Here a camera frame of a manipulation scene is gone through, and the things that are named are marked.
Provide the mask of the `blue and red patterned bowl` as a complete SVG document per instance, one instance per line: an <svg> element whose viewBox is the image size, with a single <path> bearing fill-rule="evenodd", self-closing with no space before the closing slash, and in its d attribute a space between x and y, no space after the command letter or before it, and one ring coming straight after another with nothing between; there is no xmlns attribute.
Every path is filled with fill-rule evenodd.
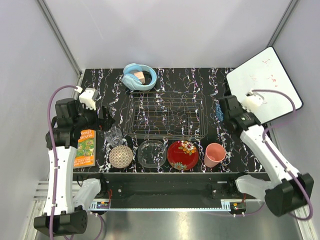
<svg viewBox="0 0 320 240"><path fill-rule="evenodd" d="M224 121L224 114L223 114L223 112L222 112L222 110L221 110L221 106L220 106L219 103L216 105L215 113L216 113L217 119L218 119L220 122L223 122L223 121Z"/></svg>

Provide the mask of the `brown patterned bowl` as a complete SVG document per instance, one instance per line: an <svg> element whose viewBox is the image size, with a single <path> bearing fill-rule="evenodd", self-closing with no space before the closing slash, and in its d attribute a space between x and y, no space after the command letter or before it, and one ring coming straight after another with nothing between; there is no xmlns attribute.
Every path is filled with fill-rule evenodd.
<svg viewBox="0 0 320 240"><path fill-rule="evenodd" d="M109 153L110 164L117 169L128 167L133 160L133 151L130 147L119 145L113 148Z"/></svg>

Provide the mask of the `red floral plate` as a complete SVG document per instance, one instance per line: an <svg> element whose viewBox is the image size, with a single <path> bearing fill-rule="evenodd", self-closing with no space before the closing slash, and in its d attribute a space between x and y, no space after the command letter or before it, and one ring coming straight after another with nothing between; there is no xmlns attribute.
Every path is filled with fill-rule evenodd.
<svg viewBox="0 0 320 240"><path fill-rule="evenodd" d="M174 169L188 171L198 163L199 151L192 142L178 140L168 147L167 160Z"/></svg>

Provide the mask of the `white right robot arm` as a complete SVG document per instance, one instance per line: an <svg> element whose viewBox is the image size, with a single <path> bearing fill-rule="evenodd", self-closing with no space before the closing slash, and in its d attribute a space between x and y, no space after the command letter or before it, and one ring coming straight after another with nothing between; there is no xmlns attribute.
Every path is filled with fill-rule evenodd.
<svg viewBox="0 0 320 240"><path fill-rule="evenodd" d="M277 217L308 206L309 215L306 220L311 219L311 194L314 186L312 176L308 173L301 174L286 160L270 141L267 129L253 112L242 107L236 96L229 95L219 99L219 105L224 124L250 148L269 177L269 181L265 181L248 173L239 173L229 180L228 195L235 199L243 194L250 195L263 201Z"/></svg>

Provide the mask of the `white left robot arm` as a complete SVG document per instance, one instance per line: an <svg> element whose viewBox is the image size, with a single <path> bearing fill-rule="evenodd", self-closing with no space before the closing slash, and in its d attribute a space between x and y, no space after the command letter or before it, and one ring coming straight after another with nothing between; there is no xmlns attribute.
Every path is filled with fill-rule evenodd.
<svg viewBox="0 0 320 240"><path fill-rule="evenodd" d="M115 123L106 106L99 118L97 110L73 98L58 100L55 112L55 117L48 117L49 131L45 136L50 164L47 199L42 215L33 222L34 228L50 239L83 234L92 201L108 193L103 174L93 173L73 194L73 171L82 131L107 132Z"/></svg>

